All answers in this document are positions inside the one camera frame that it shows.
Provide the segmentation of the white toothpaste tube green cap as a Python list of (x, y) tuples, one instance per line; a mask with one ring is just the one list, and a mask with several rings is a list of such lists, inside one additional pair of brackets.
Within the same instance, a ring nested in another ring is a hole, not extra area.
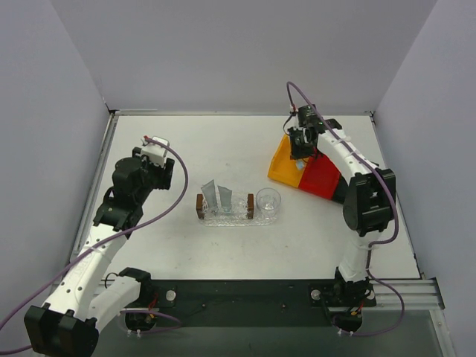
[(218, 190), (219, 190), (220, 203), (221, 203), (223, 213), (231, 214), (233, 191), (220, 185), (218, 186)]

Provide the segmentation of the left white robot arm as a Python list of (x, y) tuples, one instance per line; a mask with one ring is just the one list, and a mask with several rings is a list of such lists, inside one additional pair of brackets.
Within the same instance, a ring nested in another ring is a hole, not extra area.
[(91, 356), (102, 328), (124, 307), (151, 307), (158, 300), (151, 275), (126, 268), (101, 295), (94, 293), (112, 259), (143, 216), (153, 190), (170, 189), (175, 162), (156, 144), (133, 149), (119, 160), (112, 186), (93, 219), (79, 261), (42, 306), (31, 306), (25, 327), (33, 350), (47, 356)]

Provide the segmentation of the brown wooden tray foot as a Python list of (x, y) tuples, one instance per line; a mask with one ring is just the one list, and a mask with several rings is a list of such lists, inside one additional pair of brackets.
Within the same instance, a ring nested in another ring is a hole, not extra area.
[(254, 218), (254, 194), (249, 193), (246, 199), (246, 217), (247, 219)]
[(202, 193), (196, 195), (196, 214), (200, 220), (205, 218), (204, 213), (205, 198)]

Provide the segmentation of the clear plastic cup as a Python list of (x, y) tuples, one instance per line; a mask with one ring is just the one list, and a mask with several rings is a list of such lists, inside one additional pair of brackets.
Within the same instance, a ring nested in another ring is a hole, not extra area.
[(273, 219), (280, 209), (281, 195), (273, 188), (263, 188), (257, 192), (256, 206), (264, 218)]

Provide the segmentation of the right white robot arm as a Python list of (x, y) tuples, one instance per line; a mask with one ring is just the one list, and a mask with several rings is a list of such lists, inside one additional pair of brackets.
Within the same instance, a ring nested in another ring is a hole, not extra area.
[(292, 107), (296, 121), (287, 129), (293, 160), (326, 156), (347, 184), (343, 217), (356, 233), (348, 243), (335, 273), (339, 295), (363, 295), (368, 290), (370, 256), (375, 241), (396, 221), (396, 178), (380, 169), (351, 143), (341, 124), (317, 115), (314, 106)]

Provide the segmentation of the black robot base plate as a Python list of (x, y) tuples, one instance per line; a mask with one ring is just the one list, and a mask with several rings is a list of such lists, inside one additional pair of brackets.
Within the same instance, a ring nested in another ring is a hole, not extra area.
[(153, 280), (148, 301), (127, 306), (126, 328), (150, 332), (176, 327), (327, 327), (343, 315), (376, 306), (373, 287), (356, 297), (324, 280)]

